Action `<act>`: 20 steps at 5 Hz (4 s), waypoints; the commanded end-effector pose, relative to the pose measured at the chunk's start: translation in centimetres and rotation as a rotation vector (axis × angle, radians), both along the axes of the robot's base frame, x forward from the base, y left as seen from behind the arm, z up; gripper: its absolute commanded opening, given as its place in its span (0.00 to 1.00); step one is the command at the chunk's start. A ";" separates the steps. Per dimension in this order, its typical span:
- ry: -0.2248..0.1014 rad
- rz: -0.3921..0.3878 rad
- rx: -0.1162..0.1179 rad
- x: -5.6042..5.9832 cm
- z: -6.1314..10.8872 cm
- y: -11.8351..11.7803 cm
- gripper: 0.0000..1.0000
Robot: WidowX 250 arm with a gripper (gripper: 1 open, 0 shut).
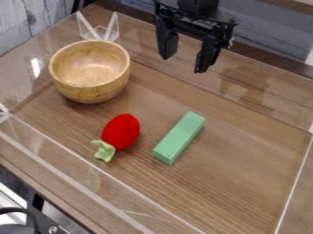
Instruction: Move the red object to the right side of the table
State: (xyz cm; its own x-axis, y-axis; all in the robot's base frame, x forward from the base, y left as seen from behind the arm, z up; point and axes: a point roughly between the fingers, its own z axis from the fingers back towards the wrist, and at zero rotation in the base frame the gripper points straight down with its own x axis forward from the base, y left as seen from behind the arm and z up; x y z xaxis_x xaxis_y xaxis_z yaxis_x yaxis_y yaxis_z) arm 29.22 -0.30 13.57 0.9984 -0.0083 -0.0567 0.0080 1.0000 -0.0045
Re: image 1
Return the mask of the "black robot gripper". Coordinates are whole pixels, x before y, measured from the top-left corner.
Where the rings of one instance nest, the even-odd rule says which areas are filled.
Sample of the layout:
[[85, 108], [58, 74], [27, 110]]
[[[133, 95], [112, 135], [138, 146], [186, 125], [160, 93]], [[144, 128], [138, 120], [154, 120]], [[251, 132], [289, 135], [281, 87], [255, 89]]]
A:
[[235, 41], [236, 20], [220, 10], [220, 0], [153, 0], [160, 55], [170, 59], [178, 52], [178, 31], [204, 37], [196, 58], [196, 73], [216, 64], [221, 48]]

